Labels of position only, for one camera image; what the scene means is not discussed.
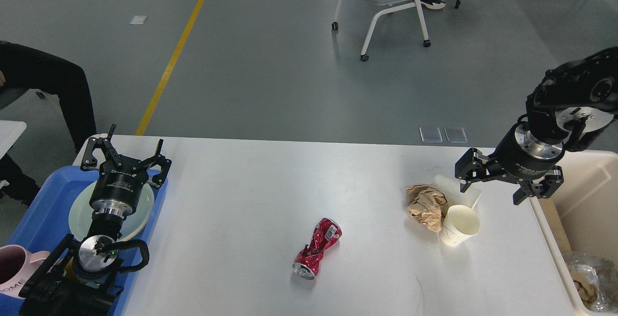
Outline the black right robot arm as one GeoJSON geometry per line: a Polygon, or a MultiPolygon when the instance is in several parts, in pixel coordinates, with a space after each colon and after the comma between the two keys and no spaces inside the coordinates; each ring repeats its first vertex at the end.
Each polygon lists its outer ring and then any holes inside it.
{"type": "Polygon", "coordinates": [[[584,151],[616,121],[617,79],[616,47],[548,70],[490,155],[470,148],[457,160],[460,191],[500,180],[519,185],[514,204],[551,197],[564,182],[558,163],[565,153],[584,151]]]}

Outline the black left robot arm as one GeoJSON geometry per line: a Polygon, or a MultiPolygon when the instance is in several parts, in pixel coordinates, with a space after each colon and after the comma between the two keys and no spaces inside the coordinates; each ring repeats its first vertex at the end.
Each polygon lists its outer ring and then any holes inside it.
{"type": "Polygon", "coordinates": [[[105,316],[124,291],[115,283],[117,275],[148,265],[147,243],[121,240],[122,227],[139,209],[145,186],[163,186],[172,160],[162,153],[163,139],[144,160],[119,154],[111,143],[115,127],[84,148],[80,170],[98,174],[86,234],[65,235],[27,279],[19,293],[20,316],[105,316]]]}

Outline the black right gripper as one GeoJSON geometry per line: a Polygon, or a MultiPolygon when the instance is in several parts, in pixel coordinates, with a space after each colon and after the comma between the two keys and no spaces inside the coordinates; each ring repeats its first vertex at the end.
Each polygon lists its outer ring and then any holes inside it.
{"type": "Polygon", "coordinates": [[[490,156],[469,148],[454,166],[459,191],[465,193],[473,183],[501,180],[518,184],[513,204],[536,197],[548,199],[564,183],[563,170],[556,166],[565,154],[564,144],[546,144],[536,138],[528,124],[512,125],[490,156]],[[540,182],[532,180],[543,178],[540,182]]]}

